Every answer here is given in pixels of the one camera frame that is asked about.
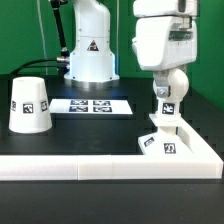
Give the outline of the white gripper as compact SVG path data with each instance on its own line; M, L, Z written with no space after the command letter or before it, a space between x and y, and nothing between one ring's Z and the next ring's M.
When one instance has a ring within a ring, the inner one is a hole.
M142 70L153 73L156 95L170 96L169 71L194 62L197 57L197 26L194 21L184 27L185 19L177 16L140 18L132 47Z

